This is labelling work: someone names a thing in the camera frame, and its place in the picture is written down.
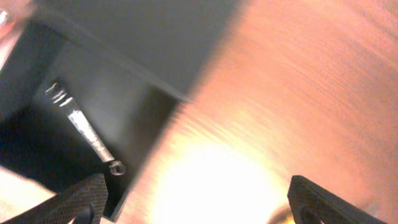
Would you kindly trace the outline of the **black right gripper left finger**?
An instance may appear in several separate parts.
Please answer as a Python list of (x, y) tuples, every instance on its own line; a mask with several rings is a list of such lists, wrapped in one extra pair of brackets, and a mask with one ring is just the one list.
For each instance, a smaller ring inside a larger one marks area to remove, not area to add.
[(3, 224), (99, 224), (108, 199), (103, 174), (93, 174)]

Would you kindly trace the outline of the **chrome ratchet wrench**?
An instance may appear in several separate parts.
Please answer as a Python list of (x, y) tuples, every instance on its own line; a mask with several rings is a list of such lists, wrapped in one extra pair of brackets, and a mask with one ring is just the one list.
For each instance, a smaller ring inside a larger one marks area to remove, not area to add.
[(66, 114), (66, 117), (94, 150), (102, 163), (108, 165), (110, 173), (115, 176), (124, 175), (126, 166), (111, 154), (67, 89), (61, 86), (59, 82), (52, 82), (46, 89), (45, 94), (56, 107)]

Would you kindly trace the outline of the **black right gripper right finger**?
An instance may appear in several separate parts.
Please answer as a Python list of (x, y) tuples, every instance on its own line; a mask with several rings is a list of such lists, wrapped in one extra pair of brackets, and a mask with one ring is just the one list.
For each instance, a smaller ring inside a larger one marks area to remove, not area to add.
[(386, 224), (302, 175), (292, 176), (287, 197), (296, 224)]

